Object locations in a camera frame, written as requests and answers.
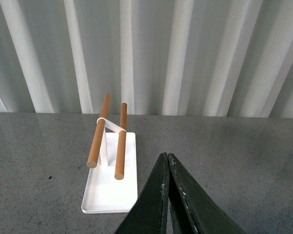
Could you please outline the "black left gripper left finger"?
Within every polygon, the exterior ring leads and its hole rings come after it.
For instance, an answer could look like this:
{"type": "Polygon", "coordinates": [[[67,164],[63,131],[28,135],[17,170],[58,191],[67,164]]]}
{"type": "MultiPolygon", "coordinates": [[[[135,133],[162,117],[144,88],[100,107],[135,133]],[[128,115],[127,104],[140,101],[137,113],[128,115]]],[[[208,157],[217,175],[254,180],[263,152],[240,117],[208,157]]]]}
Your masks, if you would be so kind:
{"type": "Polygon", "coordinates": [[[117,234],[165,234],[169,191],[167,153],[159,155],[136,203],[122,221],[117,234]]]}

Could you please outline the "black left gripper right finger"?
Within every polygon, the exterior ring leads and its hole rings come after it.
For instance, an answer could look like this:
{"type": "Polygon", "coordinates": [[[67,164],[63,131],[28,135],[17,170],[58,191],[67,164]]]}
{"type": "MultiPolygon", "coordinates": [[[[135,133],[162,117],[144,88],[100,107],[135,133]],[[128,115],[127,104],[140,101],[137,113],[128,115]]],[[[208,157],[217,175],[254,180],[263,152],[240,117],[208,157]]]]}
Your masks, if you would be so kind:
{"type": "Polygon", "coordinates": [[[174,154],[169,161],[169,207],[175,234],[243,234],[174,154]]]}

